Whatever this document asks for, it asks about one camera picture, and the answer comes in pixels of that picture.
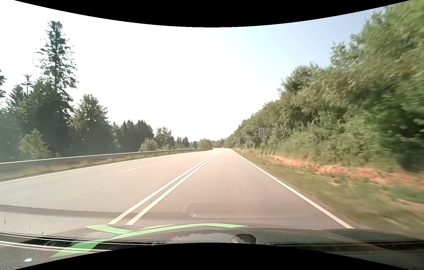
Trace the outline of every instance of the road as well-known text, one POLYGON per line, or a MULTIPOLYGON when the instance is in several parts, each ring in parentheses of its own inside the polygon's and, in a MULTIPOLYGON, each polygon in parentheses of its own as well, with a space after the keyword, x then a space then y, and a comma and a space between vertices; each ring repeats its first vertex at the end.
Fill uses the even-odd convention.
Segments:
POLYGON ((0 231, 54 235, 95 224, 209 222, 351 228, 231 149, 0 183, 0 231))

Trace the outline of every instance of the double white line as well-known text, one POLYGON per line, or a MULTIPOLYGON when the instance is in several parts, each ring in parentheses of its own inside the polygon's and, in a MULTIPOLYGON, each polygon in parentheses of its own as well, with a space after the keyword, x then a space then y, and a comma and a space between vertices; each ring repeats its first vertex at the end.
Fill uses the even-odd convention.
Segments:
POLYGON ((177 176, 177 178, 173 179, 172 181, 168 182, 166 185, 164 185, 163 187, 159 188, 158 190, 156 190, 154 193, 148 195, 147 197, 145 197, 143 200, 139 201, 136 205, 132 206, 131 208, 129 208, 127 211, 123 212, 120 216, 114 218, 112 221, 110 221, 108 224, 116 224, 117 222, 119 222, 119 220, 123 219, 125 216, 129 215, 132 211, 134 211, 137 207, 139 207, 140 205, 142 205, 144 202, 146 202, 147 200, 150 200, 152 197, 154 197, 155 195, 157 195, 159 192, 161 192, 162 190, 164 190, 165 188, 167 188, 168 186, 170 186, 173 182, 177 181, 178 179, 180 179, 180 177, 186 175, 188 172, 190 172, 191 170, 195 169, 197 166, 198 168, 193 170, 191 173, 189 173, 187 176, 184 177, 184 179, 180 180, 178 183, 176 183, 173 187, 171 187, 169 190, 167 190, 164 194, 162 194, 158 199, 154 200, 152 203, 150 203, 147 207, 145 207, 145 209, 143 209, 141 212, 139 212, 134 218, 132 218, 129 222, 127 222, 127 225, 133 225, 134 223, 136 223, 137 220, 139 220, 143 215, 145 215, 145 213, 147 213, 152 207, 154 207, 158 202, 160 202, 165 196, 167 196, 170 192, 172 192, 172 190, 174 190, 176 187, 178 187, 182 182, 184 182, 187 178, 189 178, 193 173, 195 173, 198 169, 200 169, 202 166, 205 165, 205 163, 209 162, 211 159, 213 159, 215 156, 217 156, 219 153, 216 153, 212 156, 209 156, 207 159, 205 159, 204 161, 202 161, 201 163, 198 163, 197 165, 195 165, 194 167, 192 167, 191 169, 189 169, 188 171, 186 171, 185 173, 177 176))

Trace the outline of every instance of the forest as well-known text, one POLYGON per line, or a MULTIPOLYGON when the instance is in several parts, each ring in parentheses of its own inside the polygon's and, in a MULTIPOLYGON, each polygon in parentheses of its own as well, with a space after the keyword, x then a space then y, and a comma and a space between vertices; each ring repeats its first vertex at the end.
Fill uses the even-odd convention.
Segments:
MULTIPOLYGON (((72 47, 59 21, 49 21, 45 44, 36 51, 41 76, 25 74, 8 93, 0 70, 0 163, 136 151, 191 149, 165 126, 155 131, 144 120, 110 122, 108 109, 92 94, 78 104, 68 91, 77 88, 72 47)), ((202 139, 198 148, 211 148, 202 139)))
POLYGON ((424 173, 424 0, 387 6, 331 46, 329 66, 296 67, 225 147, 424 173))

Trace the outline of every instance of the metal guardrail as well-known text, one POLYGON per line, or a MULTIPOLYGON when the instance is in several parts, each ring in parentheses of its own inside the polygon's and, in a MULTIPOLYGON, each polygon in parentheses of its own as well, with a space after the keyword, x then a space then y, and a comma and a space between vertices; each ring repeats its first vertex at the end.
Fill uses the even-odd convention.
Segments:
POLYGON ((130 152, 130 153, 118 153, 118 154, 105 154, 105 155, 91 155, 91 156, 71 156, 71 157, 57 157, 47 159, 34 159, 34 160, 23 160, 13 162, 0 163, 0 175, 10 173, 9 178, 20 177, 19 171, 27 169, 33 169, 37 167, 50 167, 52 165, 63 165, 63 164, 76 164, 89 161, 103 161, 108 159, 119 159, 127 158, 132 156, 154 156, 160 154, 175 154, 175 153, 188 153, 188 152, 199 152, 211 149, 181 149, 181 150, 159 150, 159 151, 147 151, 147 152, 130 152))

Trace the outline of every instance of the windshield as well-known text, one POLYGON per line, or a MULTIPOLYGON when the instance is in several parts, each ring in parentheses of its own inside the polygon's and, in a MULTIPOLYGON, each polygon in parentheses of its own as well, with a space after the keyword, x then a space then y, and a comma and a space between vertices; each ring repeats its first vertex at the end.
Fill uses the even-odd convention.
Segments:
POLYGON ((424 240, 424 0, 221 28, 0 1, 1 241, 259 228, 424 240))

